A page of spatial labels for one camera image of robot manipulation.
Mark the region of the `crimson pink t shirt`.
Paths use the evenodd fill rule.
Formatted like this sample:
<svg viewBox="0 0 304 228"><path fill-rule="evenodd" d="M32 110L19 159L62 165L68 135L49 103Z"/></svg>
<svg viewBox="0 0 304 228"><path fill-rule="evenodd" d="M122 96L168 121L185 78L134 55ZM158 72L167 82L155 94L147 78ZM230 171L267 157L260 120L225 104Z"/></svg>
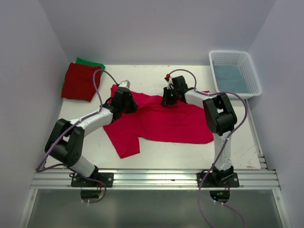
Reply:
<svg viewBox="0 0 304 228"><path fill-rule="evenodd" d="M180 101L162 106L159 95L137 92L132 95L139 109L104 126L121 159L140 153L140 138L191 144L207 144L214 140L202 108Z"/></svg>

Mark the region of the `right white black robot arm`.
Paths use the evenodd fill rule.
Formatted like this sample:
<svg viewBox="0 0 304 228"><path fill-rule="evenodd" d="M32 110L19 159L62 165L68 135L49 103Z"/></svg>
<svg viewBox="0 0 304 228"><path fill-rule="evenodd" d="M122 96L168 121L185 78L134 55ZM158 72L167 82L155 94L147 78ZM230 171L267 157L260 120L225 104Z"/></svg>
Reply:
<svg viewBox="0 0 304 228"><path fill-rule="evenodd" d="M162 106L174 105L178 101L195 105L204 110L208 129L213 133L215 156L211 172L197 173L203 187L239 187L238 176L231 160L229 134L235 129L237 116L229 97L223 93L209 95L189 88L183 76L164 78L168 83L163 89Z"/></svg>

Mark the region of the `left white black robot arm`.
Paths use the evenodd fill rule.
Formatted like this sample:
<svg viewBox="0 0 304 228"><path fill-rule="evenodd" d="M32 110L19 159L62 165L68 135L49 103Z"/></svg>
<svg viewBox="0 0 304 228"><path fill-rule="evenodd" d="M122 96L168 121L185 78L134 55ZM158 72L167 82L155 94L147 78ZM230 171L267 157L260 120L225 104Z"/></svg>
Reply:
<svg viewBox="0 0 304 228"><path fill-rule="evenodd" d="M100 110L70 121L63 118L57 120L45 146L46 156L51 156L82 175L82 181L87 186L96 185L99 180L97 167L82 155L84 138L117 121L123 114L137 110L138 106L130 89L119 85L110 102L103 104Z"/></svg>

